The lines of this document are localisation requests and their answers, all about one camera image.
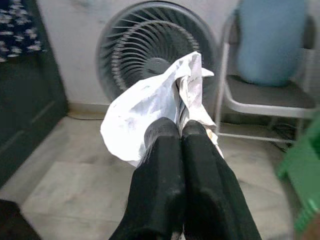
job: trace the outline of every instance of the fan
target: fan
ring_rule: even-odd
[[[139,3],[117,14],[103,30],[97,72],[105,94],[114,100],[194,51],[202,54],[202,66],[213,70],[215,47],[207,25],[188,9],[164,1]]]

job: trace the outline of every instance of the dark green cabinet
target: dark green cabinet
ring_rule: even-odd
[[[68,109],[37,3],[26,3],[46,51],[0,63],[0,186]]]

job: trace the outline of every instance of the white plastic bag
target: white plastic bag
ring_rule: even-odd
[[[145,131],[161,117],[174,121],[180,131],[189,120],[214,126],[202,105],[202,77],[214,74],[201,64],[201,54],[190,53],[163,74],[138,81],[114,100],[100,130],[110,153],[137,166],[146,151]],[[217,144],[217,136],[210,134]]]

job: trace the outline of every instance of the green plastic stool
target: green plastic stool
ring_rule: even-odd
[[[280,179],[288,176],[302,204],[294,228],[302,233],[320,213],[320,114],[289,149],[277,170]]]

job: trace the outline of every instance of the blue pillow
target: blue pillow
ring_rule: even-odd
[[[243,0],[238,14],[240,76],[262,86],[286,85],[302,57],[305,1]]]

